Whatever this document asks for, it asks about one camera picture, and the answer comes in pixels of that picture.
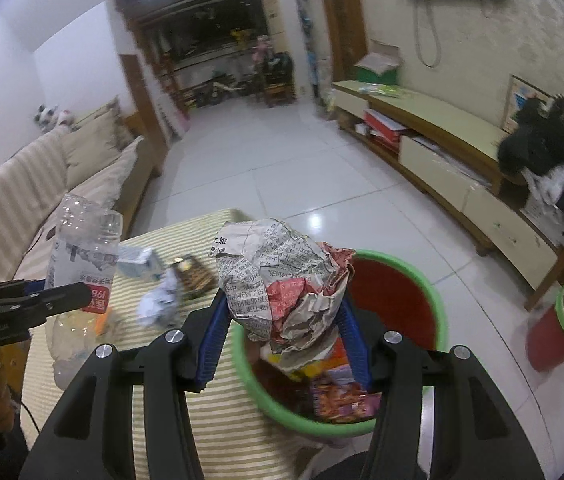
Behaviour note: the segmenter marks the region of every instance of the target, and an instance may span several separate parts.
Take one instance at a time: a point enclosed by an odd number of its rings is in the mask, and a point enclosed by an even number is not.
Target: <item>silver bolt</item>
[[[108,357],[113,353],[113,346],[111,345],[100,345],[95,349],[95,355],[100,358]]]
[[[468,359],[471,357],[471,351],[466,346],[456,346],[453,353],[458,359]]]
[[[387,343],[397,345],[402,342],[402,334],[395,330],[389,330],[388,332],[384,332],[384,340]]]
[[[169,330],[164,334],[164,338],[169,343],[179,343],[184,339],[184,332],[182,332],[182,330]]]

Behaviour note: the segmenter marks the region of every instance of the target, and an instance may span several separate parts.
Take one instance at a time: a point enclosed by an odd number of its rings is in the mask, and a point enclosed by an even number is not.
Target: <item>picture frame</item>
[[[550,95],[540,90],[537,86],[511,74],[508,82],[502,125],[500,126],[502,130],[508,134],[512,134],[516,130],[518,127],[516,114],[521,110],[526,100],[533,97],[537,97],[545,103],[549,100]]]

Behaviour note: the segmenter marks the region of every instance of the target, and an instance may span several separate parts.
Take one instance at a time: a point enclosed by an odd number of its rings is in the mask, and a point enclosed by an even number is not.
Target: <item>crumpled white paper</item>
[[[211,246],[233,318],[269,341],[279,367],[295,370],[326,355],[349,277],[350,249],[317,244],[273,218],[226,223]]]

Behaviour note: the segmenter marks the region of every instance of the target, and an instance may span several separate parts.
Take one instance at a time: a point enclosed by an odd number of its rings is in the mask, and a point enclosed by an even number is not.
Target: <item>bottle label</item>
[[[91,289],[91,303],[82,310],[104,314],[107,311],[117,262],[116,254],[91,251],[65,240],[56,240],[44,288],[84,282]]]

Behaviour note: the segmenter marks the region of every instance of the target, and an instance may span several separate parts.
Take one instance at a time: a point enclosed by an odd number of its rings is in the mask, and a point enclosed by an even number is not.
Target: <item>clear plastic bottle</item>
[[[62,200],[45,286],[85,282],[92,293],[91,304],[85,309],[46,322],[54,377],[63,390],[100,342],[98,332],[104,325],[100,318],[108,306],[121,234],[120,213],[72,194]]]

